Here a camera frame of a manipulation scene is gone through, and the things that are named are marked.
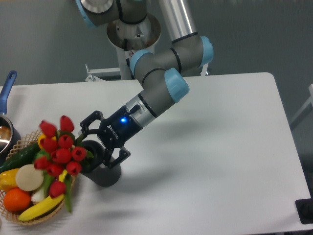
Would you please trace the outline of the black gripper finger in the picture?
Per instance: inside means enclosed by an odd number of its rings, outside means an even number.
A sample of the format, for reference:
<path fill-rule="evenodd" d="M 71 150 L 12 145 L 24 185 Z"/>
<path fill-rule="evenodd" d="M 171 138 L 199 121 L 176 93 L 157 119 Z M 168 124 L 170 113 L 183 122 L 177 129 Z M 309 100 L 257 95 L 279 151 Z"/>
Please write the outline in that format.
<path fill-rule="evenodd" d="M 115 148 L 105 148 L 104 150 L 103 164 L 108 168 L 114 168 L 120 165 L 131 155 L 130 151 L 128 151 L 124 146 L 122 146 L 118 151 L 118 156 L 114 157 L 113 156 L 114 150 Z"/>
<path fill-rule="evenodd" d="M 94 111 L 89 116 L 87 116 L 83 121 L 80 122 L 80 135 L 83 137 L 87 137 L 91 134 L 98 134 L 99 128 L 90 129 L 89 126 L 94 123 L 96 120 L 102 121 L 104 120 L 103 114 L 101 111 Z"/>

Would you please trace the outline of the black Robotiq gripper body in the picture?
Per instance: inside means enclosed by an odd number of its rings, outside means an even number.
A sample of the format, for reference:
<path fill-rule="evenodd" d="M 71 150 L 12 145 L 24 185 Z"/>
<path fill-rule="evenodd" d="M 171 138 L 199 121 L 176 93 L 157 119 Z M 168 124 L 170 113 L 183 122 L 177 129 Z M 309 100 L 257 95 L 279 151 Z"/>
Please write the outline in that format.
<path fill-rule="evenodd" d="M 101 120 L 97 136 L 105 147 L 121 148 L 142 129 L 124 105 L 110 117 Z"/>

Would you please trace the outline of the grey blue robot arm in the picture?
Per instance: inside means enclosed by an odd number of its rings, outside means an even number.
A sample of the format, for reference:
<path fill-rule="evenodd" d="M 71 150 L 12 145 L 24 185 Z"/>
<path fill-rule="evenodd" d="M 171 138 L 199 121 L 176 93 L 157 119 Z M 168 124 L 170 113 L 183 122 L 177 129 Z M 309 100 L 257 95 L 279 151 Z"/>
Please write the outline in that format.
<path fill-rule="evenodd" d="M 172 46 L 157 54 L 151 49 L 161 28 L 147 12 L 146 1 L 78 0 L 76 5 L 87 25 L 107 25 L 108 39 L 121 52 L 121 77 L 134 78 L 142 86 L 110 117 L 95 111 L 81 122 L 83 137 L 95 134 L 100 140 L 89 145 L 94 156 L 85 172 L 90 172 L 99 165 L 113 168 L 127 159 L 125 142 L 188 94 L 181 74 L 210 63 L 214 50 L 210 40 L 198 34 L 185 0 L 159 2 Z"/>

